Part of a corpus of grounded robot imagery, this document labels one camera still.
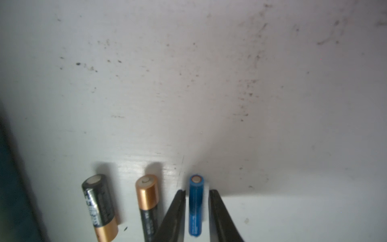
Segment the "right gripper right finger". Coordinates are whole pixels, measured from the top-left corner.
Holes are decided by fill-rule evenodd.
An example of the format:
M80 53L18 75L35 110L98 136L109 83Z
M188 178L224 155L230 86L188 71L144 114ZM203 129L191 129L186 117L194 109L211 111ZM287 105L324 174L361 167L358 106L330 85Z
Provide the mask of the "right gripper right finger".
M244 242L217 190L209 191L210 242Z

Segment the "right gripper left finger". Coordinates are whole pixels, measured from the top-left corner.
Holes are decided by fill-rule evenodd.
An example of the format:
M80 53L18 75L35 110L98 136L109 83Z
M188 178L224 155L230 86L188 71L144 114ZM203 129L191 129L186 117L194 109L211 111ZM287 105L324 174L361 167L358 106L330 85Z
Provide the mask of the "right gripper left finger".
M178 190L155 235L153 242L183 242L186 191Z

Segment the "blue AAA battery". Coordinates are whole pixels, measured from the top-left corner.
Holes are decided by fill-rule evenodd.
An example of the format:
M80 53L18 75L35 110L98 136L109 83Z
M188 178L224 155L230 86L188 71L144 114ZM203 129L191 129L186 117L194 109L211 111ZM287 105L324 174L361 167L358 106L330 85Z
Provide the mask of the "blue AAA battery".
M189 180L188 232L192 237L202 233L204 179L196 174Z

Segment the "black copper AA battery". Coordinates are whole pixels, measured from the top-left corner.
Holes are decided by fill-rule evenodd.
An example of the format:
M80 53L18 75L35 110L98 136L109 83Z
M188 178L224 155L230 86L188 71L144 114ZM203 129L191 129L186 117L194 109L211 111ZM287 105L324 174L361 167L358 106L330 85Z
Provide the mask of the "black copper AA battery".
M82 190L98 241L113 241L119 228L106 175L89 177L82 183Z

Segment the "teal plastic storage box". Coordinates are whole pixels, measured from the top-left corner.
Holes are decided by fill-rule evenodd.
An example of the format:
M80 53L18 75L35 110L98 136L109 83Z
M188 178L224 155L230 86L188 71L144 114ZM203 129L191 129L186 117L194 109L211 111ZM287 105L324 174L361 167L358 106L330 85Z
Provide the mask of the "teal plastic storage box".
M1 116L1 241L44 241L18 148L4 116Z

